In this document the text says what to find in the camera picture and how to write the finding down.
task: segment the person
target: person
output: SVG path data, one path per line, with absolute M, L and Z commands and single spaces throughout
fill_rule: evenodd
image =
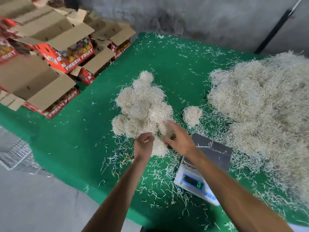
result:
M 180 155 L 188 158 L 202 174 L 227 216 L 239 232 L 292 232 L 288 224 L 238 182 L 212 163 L 196 148 L 189 134 L 168 121 L 176 139 L 160 137 Z M 134 161 L 92 216 L 82 232 L 120 232 L 132 197 L 149 162 L 155 137 L 143 133 L 134 141 Z

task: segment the gray wall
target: gray wall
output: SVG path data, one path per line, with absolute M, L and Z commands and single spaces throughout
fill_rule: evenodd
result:
M 152 31 L 254 51 L 297 0 L 80 0 L 101 17 L 129 21 Z M 309 55 L 309 0 L 303 0 L 265 53 L 288 50 Z

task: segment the digital scale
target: digital scale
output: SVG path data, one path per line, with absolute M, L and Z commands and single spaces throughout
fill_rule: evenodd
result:
M 231 148 L 199 134 L 192 134 L 191 137 L 195 146 L 212 162 L 217 164 L 221 170 L 225 172 L 229 171 L 232 155 Z M 192 162 L 185 157 L 183 157 L 180 162 L 174 183 L 211 204 L 216 206 L 220 205 L 202 175 L 194 167 Z

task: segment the scale display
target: scale display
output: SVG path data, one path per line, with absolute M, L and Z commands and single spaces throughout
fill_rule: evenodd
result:
M 189 177 L 187 174 L 183 175 L 183 181 L 185 183 L 188 183 L 188 184 L 198 188 L 199 190 L 203 189 L 203 186 L 204 186 L 204 183 Z

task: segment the black pole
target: black pole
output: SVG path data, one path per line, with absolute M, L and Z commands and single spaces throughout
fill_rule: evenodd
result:
M 288 9 L 281 17 L 281 19 L 277 22 L 277 24 L 273 27 L 270 33 L 267 35 L 265 40 L 259 45 L 259 47 L 254 51 L 255 54 L 261 53 L 268 43 L 272 40 L 272 38 L 277 34 L 280 28 L 284 25 L 284 23 L 288 20 L 288 18 L 292 15 L 292 9 Z

